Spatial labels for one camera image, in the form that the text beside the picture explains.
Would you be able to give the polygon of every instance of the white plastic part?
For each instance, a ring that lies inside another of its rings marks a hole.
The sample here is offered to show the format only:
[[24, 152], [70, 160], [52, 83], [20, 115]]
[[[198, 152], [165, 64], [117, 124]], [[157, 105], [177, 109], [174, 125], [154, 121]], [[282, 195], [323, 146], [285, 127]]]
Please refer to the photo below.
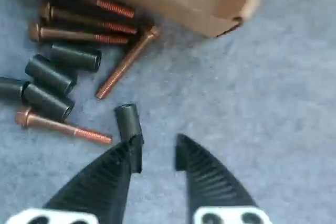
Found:
[[35, 208], [10, 217], [6, 224], [29, 224], [30, 221], [39, 217], [47, 218], [48, 224], [73, 224], [76, 221], [82, 221], [83, 224], [99, 224], [97, 217], [92, 214]]
[[221, 223], [224, 224], [246, 224], [243, 221], [244, 214], [256, 215], [260, 218], [259, 224], [272, 224], [268, 216], [259, 208], [251, 206], [241, 207], [200, 207], [194, 214], [194, 224], [206, 224], [203, 222], [203, 217], [206, 214], [213, 214], [221, 218]]

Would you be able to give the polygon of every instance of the bolt head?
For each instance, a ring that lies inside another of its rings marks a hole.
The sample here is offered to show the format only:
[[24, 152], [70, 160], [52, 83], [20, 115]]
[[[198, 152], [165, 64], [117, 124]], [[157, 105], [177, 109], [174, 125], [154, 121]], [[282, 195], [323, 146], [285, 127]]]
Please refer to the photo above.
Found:
[[28, 116], [31, 112], [31, 107], [20, 107], [15, 114], [15, 122], [22, 127], [28, 125]]
[[28, 25], [28, 35], [29, 38], [33, 41], [40, 41], [41, 39], [41, 26], [39, 23], [30, 23]]
[[48, 24], [50, 23], [51, 5], [50, 5], [49, 2], [41, 4], [40, 10], [39, 10], [39, 15], [40, 15], [40, 18], [45, 19]]
[[145, 26], [144, 34], [147, 35], [151, 39], [155, 39], [160, 35], [160, 29], [157, 26]]

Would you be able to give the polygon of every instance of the blue carpet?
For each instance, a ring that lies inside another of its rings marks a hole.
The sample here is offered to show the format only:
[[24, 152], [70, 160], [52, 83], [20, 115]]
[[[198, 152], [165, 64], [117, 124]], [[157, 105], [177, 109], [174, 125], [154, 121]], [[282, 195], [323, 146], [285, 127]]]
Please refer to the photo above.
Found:
[[[0, 75], [27, 78], [38, 52], [26, 36], [39, 0], [0, 0]], [[184, 174], [173, 169], [175, 135], [185, 133], [242, 181], [273, 223], [330, 223], [336, 201], [335, 0], [262, 0], [242, 28], [204, 39], [167, 20], [103, 101], [98, 84], [122, 57], [104, 50], [97, 74], [81, 72], [69, 121], [112, 134], [117, 105], [136, 102], [145, 137], [124, 223], [186, 223]], [[0, 102], [0, 222], [42, 206], [107, 150], [14, 123]]]

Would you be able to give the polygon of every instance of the black plastic jaw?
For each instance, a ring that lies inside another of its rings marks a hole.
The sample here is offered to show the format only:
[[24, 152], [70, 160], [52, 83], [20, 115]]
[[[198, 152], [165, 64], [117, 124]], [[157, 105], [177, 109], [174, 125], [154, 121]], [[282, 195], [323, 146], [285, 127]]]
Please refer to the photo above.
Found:
[[121, 224], [131, 180], [130, 149], [121, 142], [79, 172], [44, 205], [47, 209], [87, 212], [100, 224]]
[[185, 135], [177, 137], [175, 168], [186, 172], [190, 223], [201, 207], [257, 206], [218, 159]]

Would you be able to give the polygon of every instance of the ribbed black plastic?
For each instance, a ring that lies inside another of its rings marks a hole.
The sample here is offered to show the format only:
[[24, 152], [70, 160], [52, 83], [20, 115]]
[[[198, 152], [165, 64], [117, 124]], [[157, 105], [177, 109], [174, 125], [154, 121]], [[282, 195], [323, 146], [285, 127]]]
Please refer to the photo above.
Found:
[[97, 72], [101, 62], [101, 51], [66, 44], [53, 44], [50, 59], [65, 68]]
[[64, 121], [75, 106], [69, 98], [33, 83], [24, 90], [23, 97], [38, 112], [57, 121]]
[[77, 84], [77, 76], [56, 67], [42, 55], [33, 56], [26, 66], [26, 73], [54, 92], [67, 95]]
[[142, 147], [144, 144], [138, 110], [135, 104], [126, 104], [117, 107], [114, 112], [117, 118], [121, 141], [128, 142], [134, 137], [141, 138], [131, 147], [132, 173], [142, 171]]
[[0, 97], [25, 103], [23, 91], [28, 85], [29, 81], [0, 77]]
[[100, 224], [121, 224], [131, 179], [130, 148], [121, 142], [79, 172], [44, 208], [87, 212]]
[[186, 172], [190, 223], [199, 207], [257, 206], [218, 159], [185, 135], [177, 137], [175, 168]]

